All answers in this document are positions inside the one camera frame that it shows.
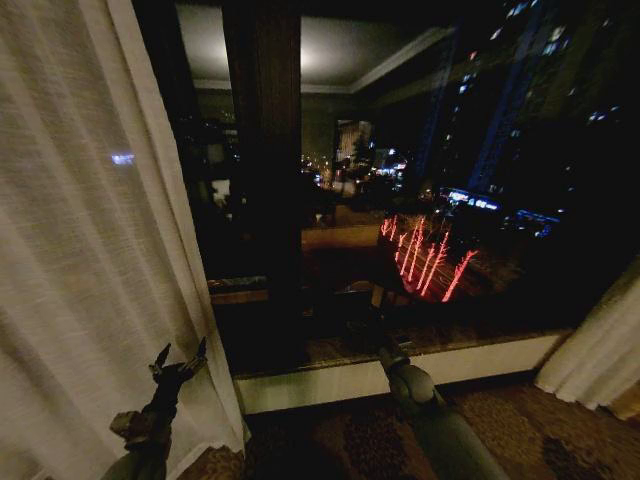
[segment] white curtain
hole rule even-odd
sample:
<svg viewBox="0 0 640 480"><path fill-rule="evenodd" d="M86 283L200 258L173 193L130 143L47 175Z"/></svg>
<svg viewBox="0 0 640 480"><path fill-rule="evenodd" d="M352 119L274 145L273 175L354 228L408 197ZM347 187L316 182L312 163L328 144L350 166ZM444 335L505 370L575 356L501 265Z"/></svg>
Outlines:
<svg viewBox="0 0 640 480"><path fill-rule="evenodd" d="M243 446L176 146L129 0L0 0L0 478L99 478L147 365L208 338L168 472Z"/></svg>
<svg viewBox="0 0 640 480"><path fill-rule="evenodd" d="M536 384L567 402L610 405L640 380L640 257L540 371Z"/></svg>

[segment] ceiling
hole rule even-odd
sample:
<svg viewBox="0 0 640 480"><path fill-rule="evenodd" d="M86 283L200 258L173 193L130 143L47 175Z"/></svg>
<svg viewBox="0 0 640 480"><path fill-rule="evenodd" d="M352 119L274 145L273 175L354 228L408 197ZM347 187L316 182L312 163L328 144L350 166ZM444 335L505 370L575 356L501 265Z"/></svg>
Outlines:
<svg viewBox="0 0 640 480"><path fill-rule="evenodd" d="M196 87L231 88L220 8L177 9ZM441 27L302 17L302 91L354 93L449 33Z"/></svg>

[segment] carpet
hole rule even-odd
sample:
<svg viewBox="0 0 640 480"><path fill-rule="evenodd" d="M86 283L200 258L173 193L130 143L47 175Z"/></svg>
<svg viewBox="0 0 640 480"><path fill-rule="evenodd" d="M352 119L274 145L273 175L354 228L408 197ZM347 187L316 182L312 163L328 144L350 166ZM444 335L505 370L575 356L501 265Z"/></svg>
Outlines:
<svg viewBox="0 0 640 480"><path fill-rule="evenodd" d="M439 390L514 480L640 478L637 423L509 377ZM210 449L180 480L436 478L388 395L246 420L253 435L246 462L228 449Z"/></svg>
<svg viewBox="0 0 640 480"><path fill-rule="evenodd" d="M511 478L640 478L637 424L562 402L531 384L474 383L442 390Z"/></svg>

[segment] window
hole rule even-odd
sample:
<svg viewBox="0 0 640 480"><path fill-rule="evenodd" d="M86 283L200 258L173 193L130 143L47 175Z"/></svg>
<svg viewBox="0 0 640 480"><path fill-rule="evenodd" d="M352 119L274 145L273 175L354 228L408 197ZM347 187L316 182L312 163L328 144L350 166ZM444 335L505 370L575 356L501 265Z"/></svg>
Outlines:
<svg viewBox="0 0 640 480"><path fill-rule="evenodd" d="M305 2L299 52L262 58L299 54L296 176L276 178L285 162L265 154L269 184L252 197L261 178L243 157L247 119L234 94L260 72L234 84L222 10L177 2L191 82L180 88L195 89L195 113L178 111L172 125L212 285L266 288L269 255L257 253L264 237L249 212L273 195L281 203L269 218L300 229L302 294L289 295L305 325L319 325L308 336L338 335L377 287L392 317L408 304L440 321L534 325L558 304L571 311L553 316L561 323L588 309L635 248L597 225L625 229L633 218L618 196L634 191L625 152L635 150L637 14L617 2L477 3L424 15ZM162 88L166 59L151 56L171 117L185 102L172 100L180 88Z"/></svg>

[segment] wooden pillar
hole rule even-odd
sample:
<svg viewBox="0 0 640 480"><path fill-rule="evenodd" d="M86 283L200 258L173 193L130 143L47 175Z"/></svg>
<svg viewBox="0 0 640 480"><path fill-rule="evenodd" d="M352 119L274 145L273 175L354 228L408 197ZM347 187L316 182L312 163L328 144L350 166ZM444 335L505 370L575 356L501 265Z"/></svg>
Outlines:
<svg viewBox="0 0 640 480"><path fill-rule="evenodd" d="M295 2L223 5L252 235L265 260L269 320L296 341L300 313L300 15Z"/></svg>

